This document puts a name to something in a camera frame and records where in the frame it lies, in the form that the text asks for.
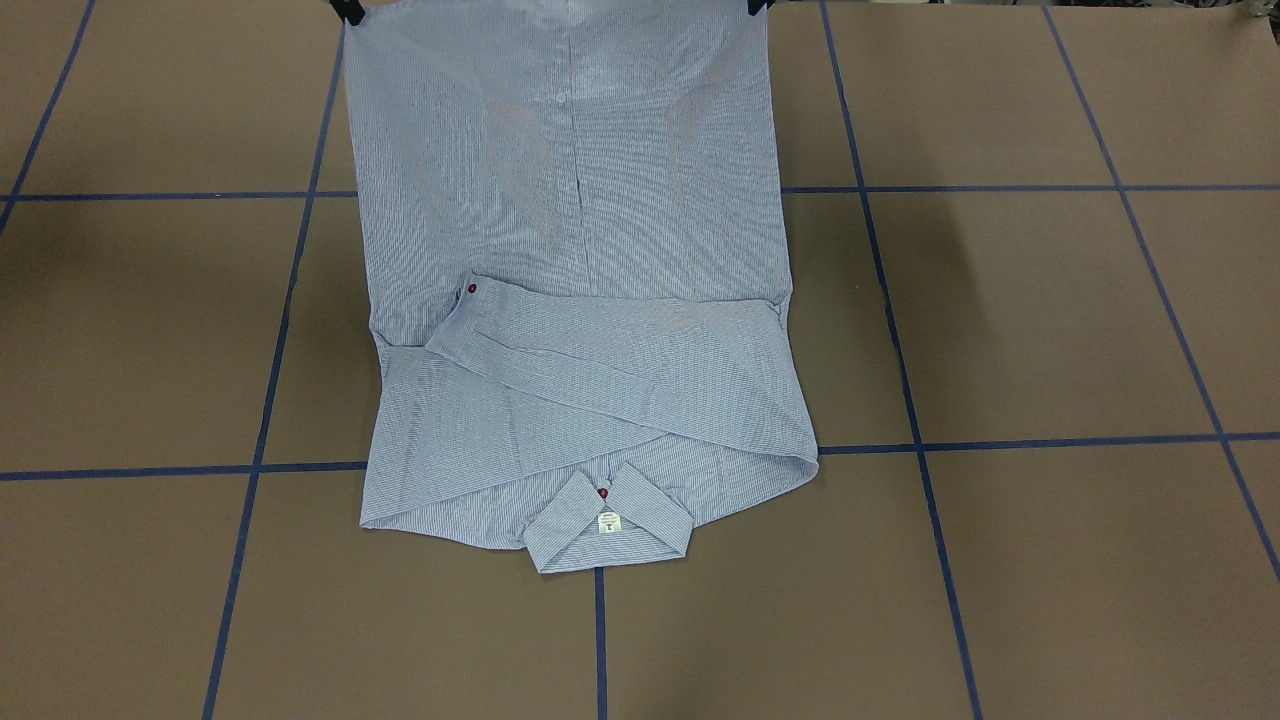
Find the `shirt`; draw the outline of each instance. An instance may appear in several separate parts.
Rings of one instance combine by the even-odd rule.
[[[817,473],[763,17],[408,0],[346,32],[383,374],[362,527],[646,562]]]

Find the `blue grid line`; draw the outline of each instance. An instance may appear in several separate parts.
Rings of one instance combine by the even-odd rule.
[[[1231,442],[1280,439],[1280,433],[1226,433],[1226,439]]]
[[[1192,354],[1190,342],[1188,342],[1187,334],[1183,332],[1181,323],[1178,322],[1178,314],[1174,311],[1174,304],[1165,288],[1165,282],[1160,278],[1160,270],[1156,268],[1156,259],[1151,254],[1151,247],[1147,246],[1147,237],[1142,232],[1142,225],[1138,224],[1138,215],[1134,213],[1133,205],[1129,202],[1129,193],[1120,182],[1120,173],[1116,170],[1115,161],[1107,149],[1107,142],[1102,137],[1102,128],[1098,126],[1093,109],[1089,106],[1089,101],[1084,96],[1084,87],[1080,85],[1080,78],[1075,73],[1075,65],[1071,64],[1071,56],[1066,51],[1062,36],[1057,32],[1057,24],[1053,22],[1053,14],[1050,13],[1047,6],[1042,6],[1041,12],[1044,14],[1044,22],[1048,23],[1048,29],[1053,35],[1053,42],[1057,45],[1057,51],[1061,54],[1062,63],[1066,65],[1066,72],[1071,78],[1071,85],[1075,87],[1075,95],[1079,97],[1080,105],[1084,108],[1084,115],[1089,120],[1089,127],[1093,128],[1093,136],[1098,141],[1098,149],[1102,151],[1102,158],[1106,160],[1107,169],[1111,172],[1111,179],[1115,181],[1115,191],[1120,195],[1120,201],[1124,204],[1125,214],[1129,217],[1129,225],[1133,228],[1134,238],[1137,238],[1138,247],[1142,250],[1143,260],[1147,261],[1147,269],[1151,272],[1151,281],[1156,286],[1156,292],[1160,293],[1160,301],[1164,304],[1165,313],[1169,315],[1169,322],[1172,324],[1174,333],[1178,336],[1178,343],[1183,348],[1183,356],[1187,359],[1188,368],[1190,368],[1192,377],[1196,380],[1196,388],[1199,389],[1201,400],[1204,402],[1204,410],[1208,413],[1210,421],[1213,424],[1215,436],[1222,446],[1222,454],[1226,456],[1226,464],[1231,468],[1231,475],[1235,478],[1235,486],[1239,488],[1240,497],[1244,500],[1244,506],[1248,509],[1249,516],[1253,519],[1253,528],[1257,530],[1258,539],[1262,542],[1262,548],[1266,551],[1267,559],[1271,561],[1271,571],[1275,574],[1276,579],[1280,580],[1280,557],[1276,557],[1276,550],[1271,543],[1271,537],[1267,534],[1266,525],[1262,523],[1262,515],[1258,512],[1258,507],[1253,502],[1253,493],[1249,492],[1249,486],[1244,480],[1244,473],[1240,471],[1240,465],[1235,460],[1235,452],[1231,451],[1231,441],[1226,434],[1226,430],[1222,428],[1222,420],[1217,415],[1217,409],[1213,407],[1213,400],[1210,397],[1208,386],[1204,383],[1204,377],[1201,374],[1199,365],[1196,363],[1196,356]]]
[[[9,191],[9,196],[4,202],[4,210],[0,211],[0,234],[4,234],[4,228],[9,224],[9,215],[13,214],[13,206],[18,202],[18,195],[22,193],[22,184],[27,182],[27,173],[31,172],[31,164],[36,160],[36,149],[40,147],[40,141],[45,137],[45,129],[49,128],[49,119],[54,117],[54,106],[58,105],[58,99],[63,95],[63,87],[67,86],[67,77],[72,74],[72,64],[76,63],[76,55],[79,54],[81,42],[84,41],[84,28],[88,27],[88,19],[92,15],[93,0],[88,0],[84,4],[84,13],[81,15],[81,24],[76,28],[76,40],[72,41],[72,49],[67,53],[67,61],[63,63],[63,72],[58,76],[54,92],[49,96],[49,104],[45,105],[45,113],[40,117],[40,123],[36,124],[36,133],[31,136],[31,145],[27,146],[27,155],[22,159],[18,177],[13,181],[13,190]]]
[[[262,462],[259,465],[174,465],[160,468],[90,468],[84,470],[15,470],[0,471],[0,482],[24,480],[88,480],[104,478],[186,478],[196,475],[243,475],[250,473],[334,473],[364,470],[364,460],[337,462]]]
[[[1280,184],[1126,184],[1128,192],[1280,192]],[[1115,184],[852,184],[783,186],[783,195],[872,195],[946,192],[1111,192]],[[227,192],[46,192],[0,195],[0,202],[111,202],[137,200],[288,200],[305,199],[305,190],[251,190]],[[357,197],[355,190],[319,190],[312,197]]]
[[[609,671],[604,642],[604,568],[595,569],[595,716],[609,719]]]
[[[343,35],[338,36],[338,50],[334,53],[333,74],[329,78],[329,96],[325,100],[324,115],[320,119],[320,137],[316,140],[315,159],[311,165],[311,182],[307,186],[307,200],[302,209],[302,222],[298,225],[298,240],[293,251],[293,266],[289,270],[289,284],[284,291],[284,307],[280,311],[280,329],[275,336],[275,355],[271,359],[271,375],[266,383],[266,397],[262,401],[262,425],[253,450],[253,465],[262,464],[266,454],[266,437],[271,425],[271,410],[275,405],[275,389],[280,379],[280,365],[284,361],[284,343],[289,334],[289,309],[293,302],[293,290],[298,284],[298,265],[306,249],[307,231],[311,225],[311,209],[315,206],[316,186],[320,183],[320,161],[324,158],[325,138],[329,136],[329,119],[333,115],[333,102],[338,94],[338,77],[342,72]],[[230,634],[232,614],[236,611],[236,593],[239,589],[241,568],[244,562],[244,547],[248,543],[250,523],[253,518],[253,502],[257,497],[257,484],[261,473],[253,471],[244,488],[244,507],[241,512],[239,534],[236,538],[236,552],[232,556],[230,578],[227,582],[227,600],[223,603],[223,618],[218,628],[218,644],[214,648],[212,666],[209,671],[209,689],[205,693],[204,720],[212,720],[214,703],[218,701],[218,684],[221,680],[223,660],[227,655],[227,639]]]
[[[15,202],[115,202],[137,200],[302,200],[306,197],[356,197],[355,190],[251,190],[236,192],[47,192],[18,195]]]
[[[867,192],[867,182],[863,176],[861,156],[858,152],[858,138],[854,135],[854,122],[849,113],[849,101],[845,97],[844,76],[840,72],[840,58],[836,54],[836,42],[831,36],[831,18],[827,13],[826,0],[818,4],[822,13],[822,29],[827,40],[827,53],[831,55],[831,69],[836,78],[836,94],[840,97],[840,113],[845,120],[845,133],[849,138],[849,152],[854,163],[854,176],[858,181],[859,201],[863,206],[863,217],[867,220],[867,237],[870,242],[872,259],[876,264],[876,279],[879,281],[881,292],[884,296],[884,319],[888,324],[890,340],[893,343],[893,352],[897,355],[897,370],[902,382],[902,401],[906,405],[906,418],[911,425],[911,442],[915,448],[915,461],[920,469],[920,486],[924,491],[924,500],[929,510],[929,523],[933,527],[933,544],[938,553],[938,565],[942,571],[942,583],[947,592],[947,605],[951,607],[951,625],[956,634],[956,646],[960,651],[960,664],[964,670],[965,687],[969,691],[969,706],[973,711],[973,720],[982,720],[982,702],[978,698],[978,683],[974,678],[973,662],[969,657],[969,641],[964,630],[964,619],[960,615],[960,600],[956,596],[955,580],[951,577],[951,559],[947,555],[947,543],[942,533],[942,519],[938,516],[938,503],[933,493],[933,480],[929,477],[929,462],[925,456],[920,438],[920,423],[915,414],[915,401],[911,398],[911,382],[906,373],[906,356],[902,354],[902,343],[897,333],[897,320],[893,318],[893,300],[888,288],[888,279],[884,274],[884,261],[881,256],[879,240],[876,234],[876,220],[872,215],[870,196]]]
[[[1231,442],[1275,442],[1280,432],[1226,433]],[[1029,439],[989,439],[960,442],[925,442],[920,448],[925,452],[969,452],[974,450],[1038,450],[1052,447],[1116,447],[1146,445],[1188,445],[1199,442],[1219,442],[1219,436],[1211,433],[1171,434],[1171,436],[1128,436],[1128,437],[1084,437],[1084,438],[1029,438]],[[883,445],[827,445],[818,448],[818,455],[892,455],[915,452],[910,442]],[[32,480],[78,480],[109,478],[183,478],[196,475],[243,475],[259,473],[335,473],[361,471],[367,468],[364,460],[323,461],[323,462],[262,462],[259,465],[173,465],[159,468],[87,468],[77,470],[9,470],[0,471],[0,482]]]
[[[84,192],[84,193],[42,193],[20,195],[19,202],[106,202],[128,200],[283,200],[305,199],[307,192]]]
[[[1129,192],[1266,192],[1280,191],[1280,184],[1128,184]],[[1112,184],[813,184],[783,186],[783,195],[886,195],[899,192],[1112,192]]]

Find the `folded shirt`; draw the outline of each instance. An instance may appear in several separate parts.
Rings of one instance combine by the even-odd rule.
[[[404,1],[346,36],[383,393],[361,525],[682,557],[809,480],[763,17]]]

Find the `light blue striped shirt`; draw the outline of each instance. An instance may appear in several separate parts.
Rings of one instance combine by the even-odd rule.
[[[383,373],[362,527],[648,562],[814,475],[763,17],[407,0],[346,45]]]

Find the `shirt tag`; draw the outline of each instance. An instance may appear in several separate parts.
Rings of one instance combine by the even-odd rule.
[[[622,529],[622,518],[617,512],[600,512],[598,520],[602,533],[616,533]]]

